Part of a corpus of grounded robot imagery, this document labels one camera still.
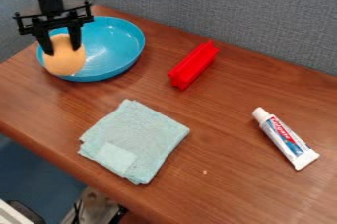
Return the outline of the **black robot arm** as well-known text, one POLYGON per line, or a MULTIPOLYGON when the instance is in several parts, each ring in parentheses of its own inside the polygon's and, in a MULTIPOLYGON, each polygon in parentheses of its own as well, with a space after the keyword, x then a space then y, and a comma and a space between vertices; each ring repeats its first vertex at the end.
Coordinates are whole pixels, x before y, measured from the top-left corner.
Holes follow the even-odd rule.
POLYGON ((39 4, 40 14, 23 16, 19 12, 15 13, 19 33, 35 36, 44 53, 55 55, 50 31, 67 27, 71 48, 78 51, 82 46, 82 27, 94 21, 92 4, 84 1, 82 6, 71 8, 64 7, 63 0, 39 0, 39 4))

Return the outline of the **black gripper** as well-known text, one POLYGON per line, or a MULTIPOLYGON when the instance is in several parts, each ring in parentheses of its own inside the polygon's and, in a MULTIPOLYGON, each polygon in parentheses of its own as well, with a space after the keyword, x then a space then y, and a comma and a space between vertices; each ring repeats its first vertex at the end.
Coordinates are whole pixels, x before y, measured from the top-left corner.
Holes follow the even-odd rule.
POLYGON ((80 27, 94 21, 91 3, 84 1, 79 6, 67 7, 63 0, 39 0, 40 12, 38 14, 22 15, 15 13, 14 19, 18 23, 22 35, 32 34, 47 55, 55 55, 54 43, 50 31, 67 27, 72 50, 78 51, 82 46, 80 27))

